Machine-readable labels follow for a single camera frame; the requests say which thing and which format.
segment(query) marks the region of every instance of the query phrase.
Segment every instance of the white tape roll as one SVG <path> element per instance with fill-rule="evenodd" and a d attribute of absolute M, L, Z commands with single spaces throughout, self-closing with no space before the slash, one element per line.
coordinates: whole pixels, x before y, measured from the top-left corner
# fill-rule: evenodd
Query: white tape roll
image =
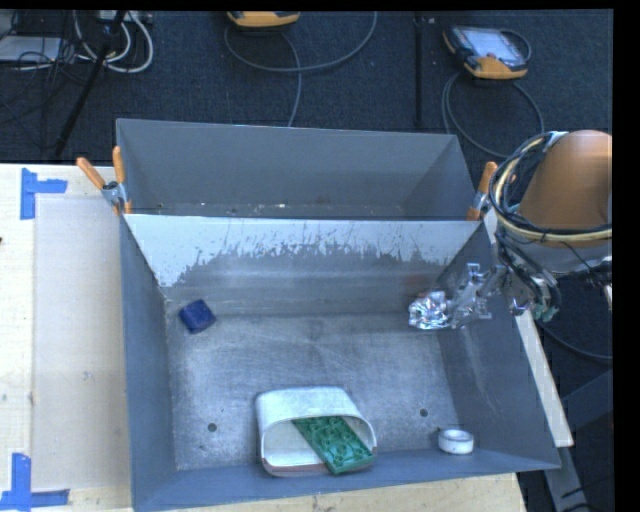
<path fill-rule="evenodd" d="M 473 435 L 466 430 L 449 428 L 441 430 L 438 446 L 443 452 L 454 455 L 467 455 L 473 451 Z"/>

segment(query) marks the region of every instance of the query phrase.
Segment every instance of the blue cube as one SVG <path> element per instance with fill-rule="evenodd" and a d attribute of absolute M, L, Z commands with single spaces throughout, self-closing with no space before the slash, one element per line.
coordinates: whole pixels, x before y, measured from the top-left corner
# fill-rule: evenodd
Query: blue cube
<path fill-rule="evenodd" d="M 204 300 L 198 299 L 180 310 L 180 318 L 191 334 L 204 331 L 213 325 L 216 317 Z"/>

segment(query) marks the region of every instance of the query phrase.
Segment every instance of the gray bin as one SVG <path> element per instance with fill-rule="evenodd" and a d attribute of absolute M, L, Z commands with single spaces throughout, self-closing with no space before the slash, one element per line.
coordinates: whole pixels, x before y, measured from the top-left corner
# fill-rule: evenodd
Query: gray bin
<path fill-rule="evenodd" d="M 408 326 L 418 293 L 492 262 L 464 220 L 455 136 L 119 119 L 117 142 L 137 511 L 559 467 L 502 297 L 463 329 Z M 196 299 L 217 321 L 190 334 L 178 312 Z M 264 470 L 255 399 L 305 386 L 348 393 L 375 430 L 371 467 Z M 473 453 L 440 451 L 444 428 Z"/>

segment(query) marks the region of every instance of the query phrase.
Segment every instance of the bin floor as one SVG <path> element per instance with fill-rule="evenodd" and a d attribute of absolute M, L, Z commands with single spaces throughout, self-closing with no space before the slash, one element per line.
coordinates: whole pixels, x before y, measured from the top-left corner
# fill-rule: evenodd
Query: bin floor
<path fill-rule="evenodd" d="M 438 429 L 457 424 L 440 341 L 407 318 L 230 316 L 190 334 L 168 312 L 178 468 L 258 463 L 255 397 L 286 387 L 342 387 L 372 424 L 379 452 L 436 446 Z"/>

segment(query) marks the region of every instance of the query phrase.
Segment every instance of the wooden table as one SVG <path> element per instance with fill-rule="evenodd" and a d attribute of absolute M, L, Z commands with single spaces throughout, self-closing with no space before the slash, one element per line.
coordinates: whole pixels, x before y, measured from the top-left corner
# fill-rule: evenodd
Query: wooden table
<path fill-rule="evenodd" d="M 20 220 L 23 167 L 39 181 L 67 181 L 63 194 L 36 194 L 30 220 Z M 98 170 L 107 182 L 115 178 L 111 167 Z M 32 492 L 71 489 L 69 503 L 55 510 L 130 509 L 117 227 L 77 167 L 0 165 L 0 491 L 11 485 L 11 454 L 27 455 Z M 530 315 L 519 317 L 518 326 L 556 444 L 571 446 Z M 525 506 L 516 475 L 505 474 L 206 510 L 514 512 Z"/>

